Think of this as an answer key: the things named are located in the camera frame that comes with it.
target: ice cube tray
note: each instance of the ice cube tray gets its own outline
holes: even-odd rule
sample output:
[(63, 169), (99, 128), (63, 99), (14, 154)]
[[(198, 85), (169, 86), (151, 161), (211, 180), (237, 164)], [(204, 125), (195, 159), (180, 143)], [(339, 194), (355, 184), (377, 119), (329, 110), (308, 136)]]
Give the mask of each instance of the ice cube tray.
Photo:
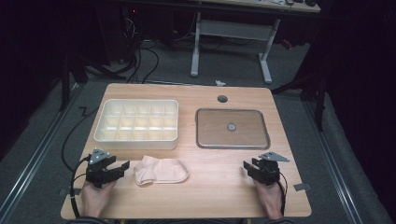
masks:
[(177, 119), (175, 100), (107, 100), (94, 139), (104, 149), (173, 149)]

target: sleeve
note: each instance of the sleeve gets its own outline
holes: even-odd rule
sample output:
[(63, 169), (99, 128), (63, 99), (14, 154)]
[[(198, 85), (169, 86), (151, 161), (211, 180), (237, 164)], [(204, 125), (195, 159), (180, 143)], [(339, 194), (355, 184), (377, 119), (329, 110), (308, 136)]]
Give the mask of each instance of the sleeve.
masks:
[(75, 220), (70, 220), (66, 224), (108, 224), (107, 222), (96, 217), (79, 217)]
[(265, 224), (294, 224), (294, 221), (287, 218), (281, 218), (277, 220), (269, 220), (265, 222)]

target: human hand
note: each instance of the human hand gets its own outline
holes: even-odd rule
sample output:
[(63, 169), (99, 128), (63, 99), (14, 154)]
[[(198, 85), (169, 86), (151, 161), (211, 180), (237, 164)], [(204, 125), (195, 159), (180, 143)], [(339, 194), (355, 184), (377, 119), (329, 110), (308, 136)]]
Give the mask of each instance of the human hand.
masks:
[(266, 186), (257, 180), (254, 180), (257, 192), (259, 194), (259, 201), (264, 209), (265, 214), (271, 220), (280, 219), (283, 217), (281, 213), (282, 207), (282, 191), (277, 183)]
[(85, 206), (85, 217), (101, 216), (110, 199), (111, 190), (116, 186), (116, 183), (117, 180), (98, 189), (93, 183), (85, 181), (84, 187), (82, 187), (82, 201)]

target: black cable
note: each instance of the black cable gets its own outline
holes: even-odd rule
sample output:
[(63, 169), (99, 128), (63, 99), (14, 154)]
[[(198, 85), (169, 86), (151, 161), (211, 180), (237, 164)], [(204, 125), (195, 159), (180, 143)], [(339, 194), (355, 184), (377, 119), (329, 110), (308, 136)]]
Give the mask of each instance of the black cable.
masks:
[(153, 69), (151, 69), (151, 71), (145, 76), (145, 78), (143, 78), (142, 84), (145, 84), (146, 79), (149, 77), (149, 75), (151, 75), (152, 72), (154, 72), (154, 70), (157, 68), (158, 63), (160, 62), (160, 57), (158, 57), (158, 54), (154, 51), (152, 51), (151, 49), (145, 49), (150, 51), (151, 53), (153, 53), (155, 55), (155, 57), (157, 58), (157, 62), (155, 63), (155, 66)]
[(77, 177), (75, 178), (75, 181), (76, 181), (77, 179), (79, 179), (80, 177), (84, 176), (84, 175), (86, 175), (86, 174), (82, 174), (82, 175), (77, 176)]
[(80, 120), (74, 127), (73, 129), (69, 132), (69, 134), (66, 136), (66, 138), (64, 139), (64, 143), (62, 145), (62, 161), (64, 162), (64, 165), (67, 167), (67, 169), (71, 172), (73, 172), (73, 168), (71, 168), (71, 166), (69, 164), (67, 164), (66, 159), (64, 158), (64, 149), (67, 143), (67, 140), (69, 139), (69, 137), (72, 135), (73, 131), (78, 127), (78, 125), (80, 125), (85, 119), (87, 119), (91, 114), (93, 114), (96, 110), (98, 110), (98, 108), (94, 109), (91, 113), (89, 113), (86, 117), (84, 117), (82, 120)]
[(132, 82), (131, 82), (131, 83), (133, 83), (133, 82), (134, 82), (133, 77), (136, 78), (136, 83), (137, 83), (137, 70), (139, 69), (140, 64), (141, 64), (141, 62), (142, 62), (142, 53), (141, 53), (141, 51), (140, 51), (140, 46), (139, 46), (139, 48), (138, 48), (138, 54), (139, 54), (139, 62), (138, 62), (138, 64), (137, 64), (137, 66), (135, 67), (134, 72), (133, 72), (133, 73), (129, 76), (129, 78), (126, 80), (126, 83), (129, 83), (129, 81), (131, 81), (131, 79), (132, 79)]
[[(203, 46), (203, 44), (211, 44), (211, 43), (215, 43), (216, 40), (219, 41), (219, 44), (217, 46), (215, 46), (214, 48), (206, 48), (205, 46)], [(219, 49), (222, 45), (223, 45), (223, 41), (224, 38), (221, 36), (207, 36), (206, 38), (202, 38), (202, 41), (200, 41), (200, 48), (202, 49), (208, 49), (208, 50), (215, 50), (215, 49)]]
[(70, 193), (69, 193), (70, 194), (70, 202), (72, 204), (73, 212), (74, 212), (76, 218), (79, 217), (79, 211), (78, 211), (78, 207), (77, 207), (77, 204), (76, 204), (76, 195), (75, 195), (75, 191), (74, 191), (74, 182), (76, 180), (75, 175), (76, 175), (78, 167), (84, 161), (89, 161), (90, 158), (91, 158), (91, 155), (88, 155), (87, 157), (85, 157), (84, 159), (82, 159), (81, 161), (78, 162), (78, 164), (76, 165), (76, 168), (73, 171), (72, 178), (71, 178), (71, 181), (70, 181)]
[(288, 181), (286, 180), (286, 177), (285, 177), (282, 173), (279, 172), (279, 174), (282, 175), (282, 176), (283, 176), (283, 179), (285, 180), (285, 185), (286, 185), (286, 187), (285, 187), (285, 189), (283, 189), (283, 186), (282, 186), (282, 184), (280, 183), (280, 181), (279, 181), (279, 180), (276, 180), (275, 176), (268, 170), (268, 168), (267, 168), (266, 166), (264, 166), (264, 168), (265, 168), (265, 170), (267, 170), (268, 174), (271, 175), (271, 177), (274, 179), (274, 182), (276, 182), (277, 185), (278, 185), (279, 188), (280, 188), (280, 191), (281, 191), (281, 193), (282, 193), (282, 196), (281, 196), (282, 205), (281, 205), (281, 207), (280, 207), (280, 212), (282, 213), (282, 215), (285, 215), (286, 194), (288, 193)]
[[(174, 44), (179, 45), (181, 47), (189, 47), (192, 46), (195, 43), (195, 40), (191, 40), (191, 38), (194, 37), (193, 35), (190, 36), (189, 38), (185, 38), (183, 40), (178, 40), (176, 42), (174, 42)], [(179, 42), (188, 42), (188, 44), (180, 44)]]
[[(130, 30), (125, 29), (123, 31), (123, 34), (126, 37), (126, 43), (125, 44), (126, 44), (126, 47), (127, 47), (126, 50), (125, 50), (125, 58), (128, 58), (128, 55), (129, 55), (130, 51), (133, 52), (133, 50), (134, 50), (134, 37), (137, 36), (137, 34), (138, 34), (138, 33), (136, 33), (137, 28), (135, 27), (134, 22), (132, 20), (130, 20), (129, 18), (127, 18), (127, 20), (131, 23), (130, 25), (133, 26), (133, 29), (131, 29), (132, 30), (132, 34), (130, 34), (131, 33)], [(123, 67), (123, 68), (121, 68), (121, 69), (119, 69), (119, 70), (117, 70), (115, 72), (109, 71), (109, 72), (107, 72), (107, 74), (110, 75), (110, 77), (116, 77), (117, 75), (119, 75), (121, 73), (124, 73), (124, 72), (127, 72), (130, 69), (132, 69), (135, 66), (135, 63), (136, 63), (136, 57), (135, 57), (134, 53), (132, 53), (131, 61), (128, 63), (128, 65), (126, 65), (125, 67)], [(95, 76), (105, 75), (102, 72), (94, 72), (94, 71), (90, 70), (87, 67), (85, 67), (85, 71), (87, 73), (90, 73), (90, 74), (95, 75)]]
[(174, 39), (173, 42), (174, 42), (175, 44), (177, 44), (177, 41), (183, 41), (183, 40), (185, 40), (185, 39), (190, 39), (190, 38), (192, 38), (192, 37), (195, 36), (195, 35), (190, 35), (190, 36), (189, 36), (189, 34), (191, 33), (192, 28), (194, 27), (196, 17), (197, 17), (197, 13), (195, 12), (195, 13), (194, 13), (194, 17), (192, 18), (192, 22), (191, 22), (191, 26), (190, 26), (189, 31), (188, 31), (185, 35), (183, 35), (181, 38)]
[(254, 43), (258, 42), (258, 40), (255, 40), (255, 39), (248, 39), (248, 40), (244, 40), (245, 41), (244, 43), (238, 43), (237, 41), (235, 41), (235, 38), (224, 38), (223, 41), (225, 43), (236, 45), (236, 46), (246, 46), (246, 45), (254, 44)]

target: white table leg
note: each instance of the white table leg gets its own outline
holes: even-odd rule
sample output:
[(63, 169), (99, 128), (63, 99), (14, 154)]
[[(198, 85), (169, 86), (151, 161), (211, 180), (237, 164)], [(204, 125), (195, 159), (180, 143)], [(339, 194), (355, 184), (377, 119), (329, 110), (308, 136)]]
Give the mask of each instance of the white table leg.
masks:
[(192, 54), (192, 62), (191, 62), (192, 77), (198, 77), (200, 34), (201, 34), (201, 13), (198, 12), (196, 28), (195, 28), (195, 46), (194, 46), (194, 53)]
[(279, 26), (280, 20), (276, 20), (274, 22), (274, 25), (272, 27), (271, 33), (269, 35), (267, 45), (265, 46), (264, 53), (259, 54), (259, 59), (260, 59), (260, 65), (262, 66), (262, 75), (264, 76), (264, 82), (266, 84), (271, 84), (272, 79), (271, 79), (271, 74), (270, 71), (268, 70), (268, 63), (267, 63), (267, 57), (270, 52), (271, 46), (274, 42), (274, 38), (277, 32), (277, 27)]

